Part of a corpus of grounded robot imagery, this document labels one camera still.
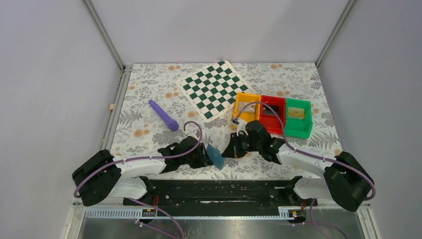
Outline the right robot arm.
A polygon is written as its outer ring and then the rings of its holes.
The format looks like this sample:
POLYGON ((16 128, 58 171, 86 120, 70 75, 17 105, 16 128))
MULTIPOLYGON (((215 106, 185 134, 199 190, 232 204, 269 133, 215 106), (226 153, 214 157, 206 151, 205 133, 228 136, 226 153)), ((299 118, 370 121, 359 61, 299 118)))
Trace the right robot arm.
POLYGON ((297 176, 288 189, 300 199, 327 199, 343 209, 355 212, 363 201, 375 196, 374 181, 348 152, 334 158, 310 153, 289 144, 285 139, 272 137, 259 121, 232 119, 236 132, 222 156, 242 158, 249 152, 258 152, 268 162, 298 167, 316 175, 307 179, 297 176))

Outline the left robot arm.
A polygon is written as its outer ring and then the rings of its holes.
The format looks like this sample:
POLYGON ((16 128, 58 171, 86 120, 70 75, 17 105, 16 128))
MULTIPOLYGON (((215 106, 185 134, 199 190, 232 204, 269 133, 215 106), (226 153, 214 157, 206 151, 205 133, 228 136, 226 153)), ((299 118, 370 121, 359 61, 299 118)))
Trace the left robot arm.
POLYGON ((72 173, 75 196, 86 207, 107 198, 141 199, 154 190, 147 174, 173 172, 183 165, 193 169, 213 165, 204 144, 192 136, 149 156, 125 158, 100 150, 72 173))

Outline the blue leather card holder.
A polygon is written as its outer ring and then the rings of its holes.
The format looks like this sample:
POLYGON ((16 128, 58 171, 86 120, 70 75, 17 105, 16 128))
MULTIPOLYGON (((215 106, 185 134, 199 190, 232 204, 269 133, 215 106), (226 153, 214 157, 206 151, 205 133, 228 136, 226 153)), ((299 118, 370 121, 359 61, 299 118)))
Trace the blue leather card holder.
POLYGON ((221 152, 211 144, 207 145, 206 152, 214 166, 222 170, 225 164, 225 158, 222 157, 221 152))

